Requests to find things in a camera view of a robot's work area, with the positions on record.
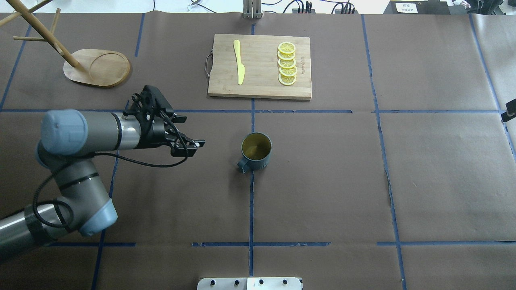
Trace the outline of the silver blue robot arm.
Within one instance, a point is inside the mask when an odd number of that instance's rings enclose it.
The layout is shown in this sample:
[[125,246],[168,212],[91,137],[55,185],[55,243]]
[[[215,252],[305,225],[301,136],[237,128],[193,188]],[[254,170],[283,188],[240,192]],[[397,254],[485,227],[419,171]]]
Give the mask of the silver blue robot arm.
[[30,205],[1,220],[1,262],[72,232],[92,236],[113,225],[118,214],[92,159],[118,157],[118,150],[168,146],[186,160],[205,140],[179,132],[186,116],[124,111],[50,110],[41,122],[37,161],[50,170]]

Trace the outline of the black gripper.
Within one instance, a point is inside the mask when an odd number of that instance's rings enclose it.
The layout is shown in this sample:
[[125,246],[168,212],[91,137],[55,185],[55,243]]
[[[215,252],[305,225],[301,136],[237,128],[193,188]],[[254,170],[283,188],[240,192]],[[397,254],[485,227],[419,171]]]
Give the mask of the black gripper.
[[160,147],[170,146],[170,154],[173,157],[192,157],[197,149],[203,147],[206,143],[204,139],[191,139],[183,136],[181,139],[174,134],[170,134],[169,123],[183,124],[187,117],[175,112],[164,111],[163,119],[154,117],[153,121],[147,120],[147,117],[139,117],[141,128],[139,147]]

